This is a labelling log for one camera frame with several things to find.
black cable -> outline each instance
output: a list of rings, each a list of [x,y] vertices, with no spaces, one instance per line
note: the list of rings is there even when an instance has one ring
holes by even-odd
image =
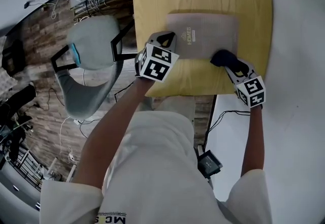
[[[87,2],[88,2],[88,0],[86,0],[86,1],[85,1],[86,10],[87,10],[87,13],[88,13],[89,17],[91,17],[91,14],[90,14],[90,12],[89,12],[89,10],[88,10],[88,5],[87,5]]]
[[[83,124],[91,124],[91,123],[93,123],[94,121],[100,121],[100,120],[101,120],[101,118],[99,118],[99,119],[95,119],[95,120],[90,121],[90,122],[86,121],[87,123],[84,123],[85,121],[83,121],[82,123],[80,123],[80,126],[79,126],[80,133],[81,133],[85,138],[88,138],[88,137],[85,136],[85,134],[81,131],[81,126],[82,126]]]
[[[50,104],[49,104],[49,102],[50,102],[50,98],[51,98],[51,95],[50,95],[50,91],[54,91],[54,93],[55,93],[55,95],[56,95],[56,98],[57,98],[57,100],[59,100],[59,102],[61,103],[61,105],[62,106],[64,106],[64,104],[62,103],[62,101],[59,99],[59,96],[57,95],[57,93],[56,93],[56,90],[54,89],[54,88],[50,88],[49,89],[49,98],[48,98],[48,100],[47,100],[47,109],[44,109],[44,108],[41,108],[41,109],[43,109],[44,111],[49,111],[50,110]]]
[[[27,112],[30,108],[32,108],[32,107],[40,108],[40,109],[42,109],[42,110],[44,110],[44,111],[49,111],[49,110],[50,110],[50,104],[49,104],[49,102],[50,102],[50,99],[51,99],[51,95],[50,95],[50,91],[51,91],[51,90],[54,91],[57,100],[59,100],[59,102],[61,103],[61,105],[64,106],[63,102],[59,99],[59,96],[57,95],[56,90],[55,90],[54,88],[50,88],[49,91],[48,91],[48,99],[47,99],[47,102],[46,102],[46,104],[47,104],[47,109],[42,108],[39,104],[36,103],[36,104],[30,106],[29,108],[27,108],[27,109],[23,112],[23,114],[26,113],[26,112]]]
[[[250,112],[249,111],[239,111],[239,110],[226,110],[226,111],[223,111],[218,119],[215,121],[215,123],[209,128],[209,130],[207,130],[206,132],[206,135],[208,133],[210,133],[217,125],[220,124],[220,122],[222,121],[223,119],[223,116],[227,113],[236,113],[237,115],[240,115],[240,116],[249,116],[250,115]]]
[[[79,22],[80,22],[80,17],[75,17],[73,20],[74,20],[75,22],[79,23]]]
[[[120,91],[118,91],[117,93],[114,94],[115,103],[117,103],[116,95],[119,94],[119,93],[121,93],[122,91],[128,89],[133,83],[134,83],[134,81],[129,86],[127,86],[126,88],[121,89]]]

wooden board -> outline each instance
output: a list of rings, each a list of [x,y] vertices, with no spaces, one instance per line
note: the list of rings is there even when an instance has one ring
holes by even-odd
[[[238,56],[266,73],[271,36],[272,0],[134,0],[138,50],[149,36],[166,30],[169,13],[231,14],[239,18]],[[155,83],[149,96],[208,95],[233,93],[223,68],[209,60],[179,60],[164,83]]]

wooden floor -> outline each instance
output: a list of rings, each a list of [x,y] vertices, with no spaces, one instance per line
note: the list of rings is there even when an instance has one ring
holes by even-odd
[[[8,35],[6,46],[10,46],[15,39],[20,39],[23,42],[27,66],[23,72],[14,76],[19,84],[2,95],[0,99],[8,98],[26,87],[30,81],[34,82],[38,95],[21,111],[25,111],[35,103],[38,103],[43,109],[31,107],[26,112],[27,115],[33,118],[31,124],[34,127],[34,132],[30,133],[31,136],[27,136],[25,145],[47,166],[57,157],[59,162],[56,164],[55,169],[64,177],[67,177],[72,167],[72,163],[68,162],[68,154],[72,151],[74,158],[79,160],[86,138],[81,134],[80,126],[76,125],[73,119],[70,118],[62,125],[61,139],[59,138],[60,127],[67,118],[67,113],[57,99],[55,92],[49,91],[51,88],[55,89],[58,98],[63,102],[60,87],[50,64],[50,58],[66,44],[67,31],[74,26],[75,21],[74,15],[69,10],[68,3],[65,0],[58,2],[56,7],[57,16],[54,20],[51,19],[51,12],[51,8],[44,12],[41,10],[34,12]],[[126,46],[136,48],[135,33],[129,35],[128,39]],[[71,74],[77,82],[82,83],[83,69],[74,69]],[[105,82],[108,76],[109,69],[96,72],[85,71],[85,84],[99,85]],[[119,79],[92,119],[102,118],[115,104],[114,94],[128,86],[134,79],[133,61],[125,61]],[[213,96],[196,97],[195,145],[203,144],[212,101]],[[83,124],[81,126],[83,134],[88,136],[97,122]]]

